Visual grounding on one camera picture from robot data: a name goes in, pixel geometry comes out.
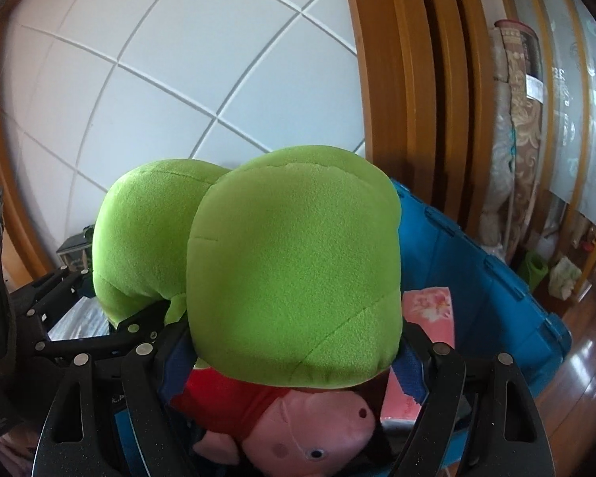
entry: green stuffed toy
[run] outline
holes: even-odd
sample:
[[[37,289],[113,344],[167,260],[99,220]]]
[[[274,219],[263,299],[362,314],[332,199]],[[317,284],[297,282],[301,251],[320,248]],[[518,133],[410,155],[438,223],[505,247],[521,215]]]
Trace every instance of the green stuffed toy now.
[[[333,147],[229,171],[156,161],[120,178],[93,239],[93,280],[113,324],[171,301],[220,373],[343,388],[389,367],[402,329],[401,206],[388,177]]]

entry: wooden floor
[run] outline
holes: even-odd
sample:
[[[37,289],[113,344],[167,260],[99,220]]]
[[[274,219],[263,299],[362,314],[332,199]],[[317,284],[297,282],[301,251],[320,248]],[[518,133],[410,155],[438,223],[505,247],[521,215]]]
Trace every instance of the wooden floor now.
[[[572,475],[596,442],[596,270],[591,280],[594,285],[585,299],[563,314],[572,333],[572,349],[536,400],[550,438],[557,477]],[[541,301],[545,308],[563,310],[561,302]]]

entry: white label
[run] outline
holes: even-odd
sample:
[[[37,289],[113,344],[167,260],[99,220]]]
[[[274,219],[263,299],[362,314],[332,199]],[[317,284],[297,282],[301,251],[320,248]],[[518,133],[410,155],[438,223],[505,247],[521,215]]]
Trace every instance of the white label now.
[[[526,93],[528,94],[528,98],[544,103],[543,82],[531,75],[526,75]]]

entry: pink tissue box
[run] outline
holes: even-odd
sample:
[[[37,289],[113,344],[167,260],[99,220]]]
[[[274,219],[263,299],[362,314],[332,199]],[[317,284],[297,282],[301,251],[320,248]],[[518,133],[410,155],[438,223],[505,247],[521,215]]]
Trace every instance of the pink tissue box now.
[[[408,291],[402,296],[402,315],[419,324],[433,342],[455,347],[453,302],[446,287],[431,287],[422,291]],[[421,406],[404,394],[393,370],[388,375],[386,394],[380,420],[386,429],[412,427]]]

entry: green roll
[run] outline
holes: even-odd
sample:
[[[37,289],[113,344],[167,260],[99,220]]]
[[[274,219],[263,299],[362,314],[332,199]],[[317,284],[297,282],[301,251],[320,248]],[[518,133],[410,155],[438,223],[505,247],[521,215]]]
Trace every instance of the green roll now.
[[[517,274],[528,284],[530,292],[533,293],[538,284],[547,276],[549,270],[547,261],[541,255],[535,251],[528,251]]]

